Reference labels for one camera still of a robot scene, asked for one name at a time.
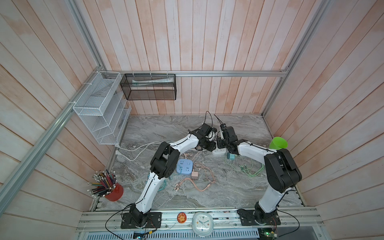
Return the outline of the white power strip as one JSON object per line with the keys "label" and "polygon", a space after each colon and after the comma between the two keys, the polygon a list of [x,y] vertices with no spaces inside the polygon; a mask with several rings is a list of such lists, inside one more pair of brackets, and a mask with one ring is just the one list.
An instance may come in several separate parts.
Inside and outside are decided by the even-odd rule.
{"label": "white power strip", "polygon": [[215,149],[212,151],[212,155],[214,157],[219,157],[219,156],[224,156],[227,154],[227,149],[223,148],[223,149]]}

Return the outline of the teal plug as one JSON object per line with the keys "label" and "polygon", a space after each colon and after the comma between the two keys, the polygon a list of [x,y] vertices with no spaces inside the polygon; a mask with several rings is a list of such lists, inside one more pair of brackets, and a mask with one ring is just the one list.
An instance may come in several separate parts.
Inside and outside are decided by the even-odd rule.
{"label": "teal plug", "polygon": [[235,158],[236,158],[236,155],[235,155],[235,154],[227,153],[227,159],[228,159],[228,160],[233,161],[233,160],[235,160]]}

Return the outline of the blue power strip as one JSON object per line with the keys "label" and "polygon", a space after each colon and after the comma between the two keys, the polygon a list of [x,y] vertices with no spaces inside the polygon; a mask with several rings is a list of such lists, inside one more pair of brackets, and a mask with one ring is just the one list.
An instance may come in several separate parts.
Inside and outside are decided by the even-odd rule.
{"label": "blue power strip", "polygon": [[179,175],[190,175],[193,171],[193,161],[188,159],[179,159],[176,166],[176,172]]}

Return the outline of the pink usb charger plug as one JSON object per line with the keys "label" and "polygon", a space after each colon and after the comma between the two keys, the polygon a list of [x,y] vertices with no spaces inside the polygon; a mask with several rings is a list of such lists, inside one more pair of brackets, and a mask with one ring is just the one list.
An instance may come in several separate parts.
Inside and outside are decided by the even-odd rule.
{"label": "pink usb charger plug", "polygon": [[191,179],[197,180],[198,178],[199,178],[199,173],[197,171],[192,171],[191,172]]}

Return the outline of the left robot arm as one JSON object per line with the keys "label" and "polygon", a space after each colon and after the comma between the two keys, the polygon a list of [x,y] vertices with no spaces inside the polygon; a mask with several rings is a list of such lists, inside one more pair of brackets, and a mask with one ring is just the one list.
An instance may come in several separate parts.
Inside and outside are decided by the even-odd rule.
{"label": "left robot arm", "polygon": [[216,128],[202,124],[176,142],[160,144],[151,160],[150,175],[145,188],[138,200],[130,205],[129,214],[134,226],[142,228],[147,224],[153,200],[164,180],[175,171],[180,155],[197,147],[210,152],[215,150],[216,135]]}

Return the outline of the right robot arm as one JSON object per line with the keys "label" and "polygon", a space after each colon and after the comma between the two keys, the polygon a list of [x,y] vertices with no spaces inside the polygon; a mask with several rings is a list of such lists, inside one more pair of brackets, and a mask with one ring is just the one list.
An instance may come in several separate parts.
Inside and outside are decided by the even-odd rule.
{"label": "right robot arm", "polygon": [[221,135],[217,137],[218,148],[229,153],[248,157],[265,166],[269,186],[255,205],[255,221],[264,225],[277,214],[277,206],[285,193],[302,180],[302,174],[291,153],[284,148],[263,148],[246,140],[239,140],[233,127],[220,124]]}

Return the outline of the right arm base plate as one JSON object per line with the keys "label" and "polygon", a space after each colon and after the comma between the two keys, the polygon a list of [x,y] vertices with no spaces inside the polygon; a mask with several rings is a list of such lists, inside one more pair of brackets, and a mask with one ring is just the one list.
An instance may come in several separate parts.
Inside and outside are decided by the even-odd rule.
{"label": "right arm base plate", "polygon": [[237,214],[240,217],[242,226],[264,226],[264,225],[281,225],[280,217],[277,211],[264,213],[262,210],[245,210],[238,209]]}

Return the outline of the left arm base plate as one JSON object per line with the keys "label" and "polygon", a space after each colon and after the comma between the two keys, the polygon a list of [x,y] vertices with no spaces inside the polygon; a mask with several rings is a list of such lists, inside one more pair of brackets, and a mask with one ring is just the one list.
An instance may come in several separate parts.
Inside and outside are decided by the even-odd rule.
{"label": "left arm base plate", "polygon": [[162,213],[148,212],[146,214],[124,213],[121,229],[144,229],[161,227]]}

